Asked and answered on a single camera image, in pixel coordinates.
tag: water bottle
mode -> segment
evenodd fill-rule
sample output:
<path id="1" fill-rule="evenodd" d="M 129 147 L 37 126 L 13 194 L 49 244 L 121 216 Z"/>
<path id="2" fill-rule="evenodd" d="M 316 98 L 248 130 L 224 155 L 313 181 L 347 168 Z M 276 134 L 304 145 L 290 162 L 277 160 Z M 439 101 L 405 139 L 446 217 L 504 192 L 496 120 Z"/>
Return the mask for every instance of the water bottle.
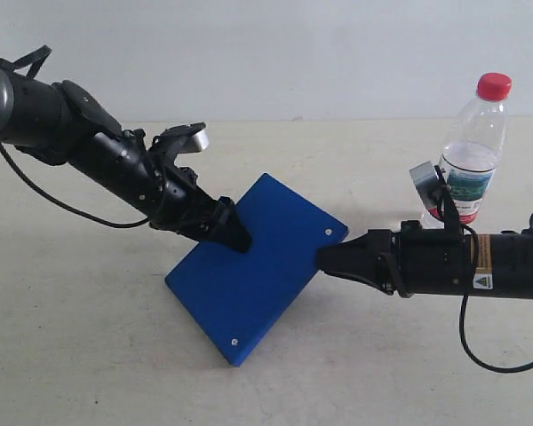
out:
<path id="1" fill-rule="evenodd" d="M 462 108 L 449 131 L 439 166 L 456 204 L 460 222 L 471 224 L 489 188 L 504 148 L 512 87 L 509 76 L 483 75 L 475 97 Z M 423 211 L 424 228 L 442 228 L 436 209 Z"/>

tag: blue plastic board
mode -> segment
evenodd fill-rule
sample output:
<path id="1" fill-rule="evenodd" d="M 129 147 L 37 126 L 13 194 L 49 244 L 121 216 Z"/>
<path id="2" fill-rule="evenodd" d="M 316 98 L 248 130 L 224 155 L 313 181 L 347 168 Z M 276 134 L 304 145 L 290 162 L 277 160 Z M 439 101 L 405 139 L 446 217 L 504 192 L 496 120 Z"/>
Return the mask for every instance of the blue plastic board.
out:
<path id="1" fill-rule="evenodd" d="M 200 242 L 166 284 L 240 366 L 316 274 L 316 250 L 341 242 L 347 227 L 267 174 L 236 209 L 253 238 L 249 252 Z"/>

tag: table surface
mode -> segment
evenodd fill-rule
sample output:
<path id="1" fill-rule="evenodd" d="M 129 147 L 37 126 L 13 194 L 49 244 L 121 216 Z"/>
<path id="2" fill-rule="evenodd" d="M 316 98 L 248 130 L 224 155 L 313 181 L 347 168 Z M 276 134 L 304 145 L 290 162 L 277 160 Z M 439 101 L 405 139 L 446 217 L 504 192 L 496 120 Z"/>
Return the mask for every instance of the table surface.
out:
<path id="1" fill-rule="evenodd" d="M 208 123 L 182 156 L 217 197 L 272 174 L 350 227 L 419 218 L 408 170 L 438 158 L 450 121 Z M 135 123 L 154 135 L 160 123 Z M 14 152 L 62 200 L 115 221 L 139 213 L 68 166 Z M 520 230 L 533 210 L 533 117 L 513 118 L 475 228 Z M 533 425 L 533 371 L 479 369 L 460 300 L 385 296 L 321 273 L 242 367 L 230 367 L 164 285 L 192 241 L 114 230 L 32 193 L 0 157 L 0 425 Z M 470 344 L 533 359 L 533 301 L 474 299 Z"/>

